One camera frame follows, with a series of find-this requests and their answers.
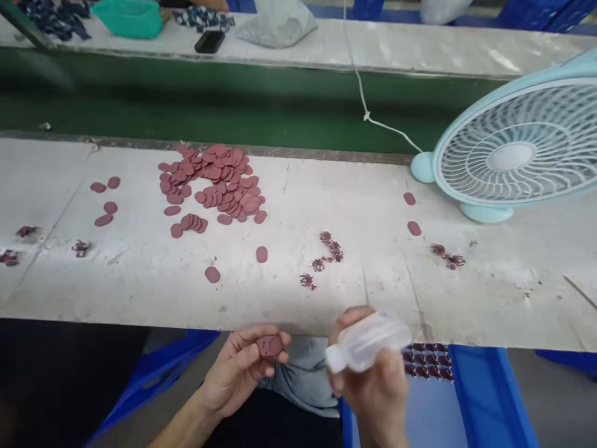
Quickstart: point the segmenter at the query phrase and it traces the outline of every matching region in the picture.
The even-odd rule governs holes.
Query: white cable
[[[348,31],[346,30],[346,0],[344,0],[344,16],[342,17],[342,26],[344,27],[344,39],[346,41],[346,48],[348,49],[348,56],[350,57],[350,64],[352,64],[354,73],[356,74],[356,78],[359,80],[359,92],[361,93],[361,102],[363,103],[363,109],[365,109],[365,115],[363,116],[363,121],[369,121],[372,124],[376,124],[378,126],[381,126],[382,128],[386,128],[386,129],[388,129],[390,131],[394,131],[396,133],[399,133],[417,151],[423,152],[423,150],[421,148],[419,148],[408,137],[408,135],[406,135],[402,131],[399,131],[398,129],[390,128],[390,126],[387,126],[387,125],[385,125],[383,123],[380,123],[378,121],[375,121],[375,120],[371,119],[371,112],[367,109],[367,103],[365,103],[365,94],[363,93],[363,83],[361,82],[361,75],[359,74],[359,71],[356,69],[356,65],[354,64],[353,51],[352,51],[352,49],[350,47],[350,40],[348,39]]]

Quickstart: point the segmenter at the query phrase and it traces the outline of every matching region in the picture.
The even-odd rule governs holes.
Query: clear plastic bottle
[[[325,349],[325,362],[332,373],[346,367],[362,372],[373,366],[382,348],[399,352],[411,341],[408,326],[380,310],[342,330],[338,343]]]

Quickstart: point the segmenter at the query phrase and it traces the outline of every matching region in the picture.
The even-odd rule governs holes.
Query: white plastic bag
[[[462,16],[473,0],[421,0],[421,21],[445,25]]]
[[[317,28],[300,0],[255,0],[257,17],[236,28],[236,37],[270,48],[286,48]]]

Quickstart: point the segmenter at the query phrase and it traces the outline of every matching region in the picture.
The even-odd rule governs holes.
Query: teal plastic basket
[[[117,36],[153,39],[162,30],[160,6],[153,0],[102,0],[91,11]]]

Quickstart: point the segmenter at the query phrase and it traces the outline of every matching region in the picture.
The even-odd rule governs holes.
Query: black phone
[[[224,40],[223,31],[205,31],[195,44],[197,53],[214,54]]]

